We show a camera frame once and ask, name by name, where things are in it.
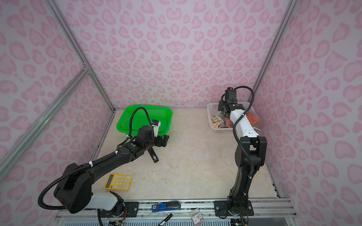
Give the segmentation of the cream orange patterned towel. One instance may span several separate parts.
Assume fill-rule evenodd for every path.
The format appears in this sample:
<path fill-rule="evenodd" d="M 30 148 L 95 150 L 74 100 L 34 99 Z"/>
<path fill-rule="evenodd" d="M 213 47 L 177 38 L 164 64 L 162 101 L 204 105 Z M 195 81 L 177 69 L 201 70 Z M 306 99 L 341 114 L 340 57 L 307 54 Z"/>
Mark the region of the cream orange patterned towel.
<path fill-rule="evenodd" d="M 229 118 L 225 118 L 223 113 L 219 112 L 215 116 L 211 116 L 211 123 L 212 126 L 216 129 L 226 129 L 231 128 L 233 126 L 233 123 L 230 121 Z"/>

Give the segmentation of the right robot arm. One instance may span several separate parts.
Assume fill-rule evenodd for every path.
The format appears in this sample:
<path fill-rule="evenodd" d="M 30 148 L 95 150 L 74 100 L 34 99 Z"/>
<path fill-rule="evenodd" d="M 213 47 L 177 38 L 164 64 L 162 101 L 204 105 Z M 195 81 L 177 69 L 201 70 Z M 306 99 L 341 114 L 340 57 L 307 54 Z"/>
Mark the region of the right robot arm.
<path fill-rule="evenodd" d="M 228 213 L 241 217 L 254 215 L 248 194 L 254 175 L 265 163 L 267 148 L 266 137 L 260 136 L 247 118 L 249 109 L 222 100 L 218 104 L 218 110 L 233 123 L 232 132 L 237 141 L 234 156 L 238 173 L 227 197 Z"/>

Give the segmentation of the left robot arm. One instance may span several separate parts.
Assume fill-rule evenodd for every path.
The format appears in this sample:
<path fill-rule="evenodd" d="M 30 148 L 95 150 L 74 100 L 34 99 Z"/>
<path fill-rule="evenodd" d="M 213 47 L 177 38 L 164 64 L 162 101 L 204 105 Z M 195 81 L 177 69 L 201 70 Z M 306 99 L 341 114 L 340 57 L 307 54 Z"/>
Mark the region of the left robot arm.
<path fill-rule="evenodd" d="M 142 126 L 138 134 L 128 142 L 119 144 L 115 151 L 93 162 L 67 166 L 63 179 L 57 183 L 54 196 L 71 214 L 82 210 L 101 209 L 120 215 L 124 211 L 124 200 L 114 192 L 109 195 L 94 193 L 92 185 L 112 170 L 133 162 L 146 151 L 154 162 L 158 158 L 154 147 L 165 147 L 168 135 L 154 135 L 152 126 Z"/>

